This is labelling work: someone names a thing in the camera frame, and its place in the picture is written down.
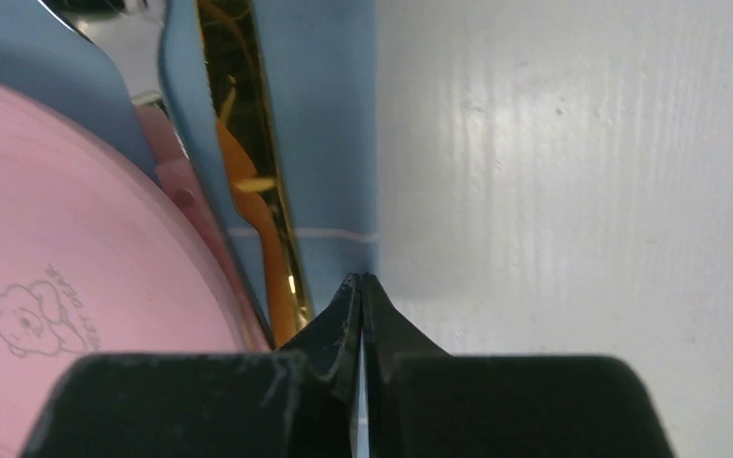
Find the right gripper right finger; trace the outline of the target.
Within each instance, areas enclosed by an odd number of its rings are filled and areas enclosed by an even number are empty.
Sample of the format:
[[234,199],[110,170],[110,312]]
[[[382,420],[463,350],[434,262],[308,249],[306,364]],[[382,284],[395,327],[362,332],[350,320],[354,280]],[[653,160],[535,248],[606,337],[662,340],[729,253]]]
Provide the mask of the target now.
[[378,277],[362,276],[363,350],[369,449],[372,457],[402,455],[399,358],[439,357],[446,351],[408,320],[392,303]]

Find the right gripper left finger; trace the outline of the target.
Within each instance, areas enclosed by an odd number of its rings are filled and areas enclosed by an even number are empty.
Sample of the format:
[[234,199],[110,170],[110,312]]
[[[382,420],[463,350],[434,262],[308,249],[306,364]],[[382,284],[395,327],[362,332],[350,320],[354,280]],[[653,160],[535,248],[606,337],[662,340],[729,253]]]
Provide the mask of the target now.
[[280,348],[290,363],[286,457],[353,455],[361,328],[361,278],[349,274],[326,309]]

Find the gold table knife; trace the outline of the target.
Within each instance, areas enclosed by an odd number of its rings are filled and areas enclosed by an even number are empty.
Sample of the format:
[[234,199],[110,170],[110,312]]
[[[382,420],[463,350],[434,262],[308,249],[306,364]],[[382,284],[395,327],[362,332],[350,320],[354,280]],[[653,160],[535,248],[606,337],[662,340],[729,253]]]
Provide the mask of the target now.
[[254,4],[199,1],[197,8],[230,194],[259,236],[270,329],[282,346],[308,325],[314,309],[286,197]]

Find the pink plate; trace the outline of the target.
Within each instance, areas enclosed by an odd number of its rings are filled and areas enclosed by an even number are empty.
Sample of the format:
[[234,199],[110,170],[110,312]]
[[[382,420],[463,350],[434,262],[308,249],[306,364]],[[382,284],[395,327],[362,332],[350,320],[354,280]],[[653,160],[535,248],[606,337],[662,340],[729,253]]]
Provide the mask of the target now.
[[245,349],[218,263],[101,139],[0,85],[0,457],[95,352]]

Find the blue checked cloth napkin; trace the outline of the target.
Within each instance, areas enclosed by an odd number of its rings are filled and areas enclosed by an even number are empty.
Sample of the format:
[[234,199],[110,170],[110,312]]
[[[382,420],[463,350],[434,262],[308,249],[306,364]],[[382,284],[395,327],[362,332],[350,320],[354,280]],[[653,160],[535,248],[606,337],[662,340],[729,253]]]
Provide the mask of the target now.
[[[163,82],[249,290],[266,306],[260,240],[234,208],[209,126],[200,64],[209,36],[199,31],[195,2],[174,1],[168,11],[166,23],[126,16],[95,26],[85,40],[37,1],[0,1],[0,83],[67,115],[151,174],[130,92]],[[272,133],[316,310],[346,274],[373,267],[375,12],[371,1],[253,1],[234,14],[254,27],[264,61]]]

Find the pink handled spoon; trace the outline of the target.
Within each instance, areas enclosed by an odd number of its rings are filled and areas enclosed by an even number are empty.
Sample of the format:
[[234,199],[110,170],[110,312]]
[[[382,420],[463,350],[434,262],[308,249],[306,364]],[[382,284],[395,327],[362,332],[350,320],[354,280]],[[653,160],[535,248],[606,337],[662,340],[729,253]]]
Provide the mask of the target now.
[[262,314],[243,285],[216,212],[173,122],[163,84],[164,35],[168,1],[45,1],[44,9],[67,29],[101,49],[119,70],[135,106],[168,198],[200,236],[212,265],[231,297],[221,305],[248,351],[270,351],[274,344]]

